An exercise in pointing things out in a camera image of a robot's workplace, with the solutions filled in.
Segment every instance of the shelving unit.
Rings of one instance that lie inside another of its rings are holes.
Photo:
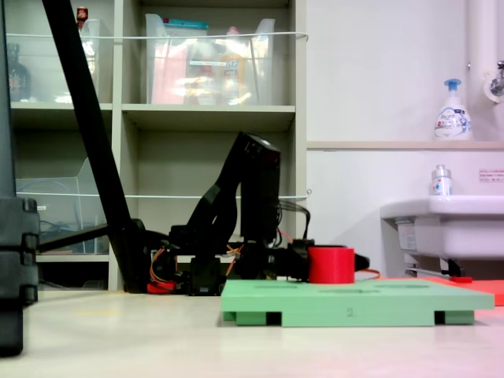
[[[9,0],[7,32],[46,34],[41,2]],[[208,35],[223,35],[232,25],[255,31],[274,18],[276,32],[306,32],[306,0],[83,0],[90,18],[101,18],[117,39],[111,98],[102,104],[111,146],[126,195],[203,195],[217,178],[239,131],[256,132],[281,152],[280,195],[306,195],[306,38],[275,37],[274,106],[175,106],[146,103],[146,42],[122,39],[145,35],[145,14],[209,22]],[[13,104],[18,144],[17,176],[74,176],[85,159],[72,105]],[[147,228],[168,233],[185,224],[196,199],[127,198],[132,217]],[[304,220],[285,214],[281,228],[300,236]],[[239,239],[239,219],[232,241]],[[231,258],[222,258],[229,263]],[[109,256],[39,256],[44,265],[109,262],[108,288],[122,288],[117,261]],[[181,257],[188,263],[190,257]]]

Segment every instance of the green foam board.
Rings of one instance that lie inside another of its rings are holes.
[[[474,324],[475,309],[494,306],[491,294],[426,280],[229,280],[221,299],[224,321],[266,325],[272,314],[284,327],[432,326],[435,319]]]

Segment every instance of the red cylinder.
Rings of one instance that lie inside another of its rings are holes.
[[[308,248],[311,284],[353,284],[355,251],[345,246],[311,246]]]

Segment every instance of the soap dispenser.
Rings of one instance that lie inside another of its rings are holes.
[[[434,128],[434,140],[472,140],[473,123],[458,97],[459,79],[449,79],[444,82],[448,87],[448,99],[441,108]]]

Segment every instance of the shelf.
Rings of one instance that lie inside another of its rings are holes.
[[[179,264],[189,264],[194,256],[177,256],[176,260]],[[220,263],[229,264],[233,261],[234,256],[216,256],[220,258]]]
[[[205,8],[287,8],[290,0],[140,0],[143,6]]]
[[[345,142],[345,141],[309,141],[307,150],[504,150],[504,141],[477,142]]]
[[[181,106],[126,104],[139,129],[171,132],[287,132],[295,106]]]
[[[13,127],[16,130],[77,130],[73,104],[57,102],[12,102]],[[106,129],[112,129],[112,104],[101,104]]]
[[[108,254],[38,254],[37,262],[108,262]]]

